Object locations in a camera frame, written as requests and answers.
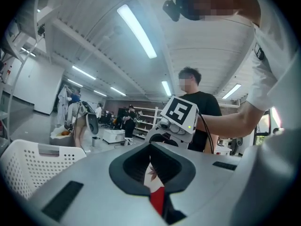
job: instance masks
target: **brown wall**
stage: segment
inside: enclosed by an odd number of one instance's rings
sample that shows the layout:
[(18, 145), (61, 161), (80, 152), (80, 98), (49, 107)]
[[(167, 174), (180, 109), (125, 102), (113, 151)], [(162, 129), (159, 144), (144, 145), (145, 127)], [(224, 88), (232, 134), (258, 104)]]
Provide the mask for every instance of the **brown wall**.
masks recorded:
[[(151, 109), (155, 109), (156, 106), (159, 109), (164, 108), (164, 105), (162, 103), (157, 103), (157, 102), (107, 100), (104, 109), (106, 111), (113, 111), (114, 114), (117, 114), (118, 108), (128, 107), (129, 105), (133, 105), (135, 107), (142, 107), (142, 108), (151, 108)], [(229, 114), (237, 113), (238, 110), (236, 108), (221, 107), (221, 112), (222, 115), (229, 115)]]

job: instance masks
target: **trash bin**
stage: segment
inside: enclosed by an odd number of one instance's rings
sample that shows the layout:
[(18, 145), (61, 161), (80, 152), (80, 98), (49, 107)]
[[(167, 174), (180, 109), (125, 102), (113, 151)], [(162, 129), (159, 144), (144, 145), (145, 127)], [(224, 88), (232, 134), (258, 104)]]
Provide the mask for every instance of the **trash bin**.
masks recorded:
[(100, 147), (101, 139), (99, 137), (92, 137), (92, 147)]

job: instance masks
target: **neck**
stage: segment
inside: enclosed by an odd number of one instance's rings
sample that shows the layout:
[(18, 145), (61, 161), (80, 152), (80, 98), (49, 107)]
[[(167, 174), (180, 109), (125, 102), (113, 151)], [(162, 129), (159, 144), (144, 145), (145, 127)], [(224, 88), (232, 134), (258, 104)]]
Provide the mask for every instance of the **neck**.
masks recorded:
[(194, 94), (199, 92), (198, 86), (196, 84), (192, 85), (186, 94)]
[(234, 0), (238, 15), (250, 20), (257, 26), (260, 25), (261, 10), (257, 0)]

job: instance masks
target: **black t-shirt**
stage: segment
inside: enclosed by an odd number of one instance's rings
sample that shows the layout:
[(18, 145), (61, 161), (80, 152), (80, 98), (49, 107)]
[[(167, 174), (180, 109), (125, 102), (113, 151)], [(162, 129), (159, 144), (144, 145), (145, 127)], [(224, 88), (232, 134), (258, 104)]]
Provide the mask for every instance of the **black t-shirt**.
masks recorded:
[[(198, 113), (203, 115), (221, 116), (221, 109), (216, 98), (204, 92), (197, 92), (193, 94), (186, 94), (180, 98), (195, 103), (198, 106)], [(189, 144), (188, 149), (198, 152), (203, 152), (207, 141), (207, 133), (196, 130), (192, 143)]]
[(126, 125), (130, 125), (130, 126), (135, 125), (134, 118), (136, 118), (136, 113), (134, 111), (131, 111), (127, 113), (127, 116), (130, 116), (131, 119), (126, 121)]

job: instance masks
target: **hanging clothes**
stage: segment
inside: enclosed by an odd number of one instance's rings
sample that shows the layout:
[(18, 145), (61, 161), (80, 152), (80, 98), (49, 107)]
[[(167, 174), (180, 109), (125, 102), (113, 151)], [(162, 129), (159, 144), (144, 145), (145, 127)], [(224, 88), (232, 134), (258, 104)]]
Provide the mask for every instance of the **hanging clothes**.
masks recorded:
[(57, 124), (64, 125), (69, 102), (66, 88), (63, 88), (57, 97), (59, 99), (57, 104)]

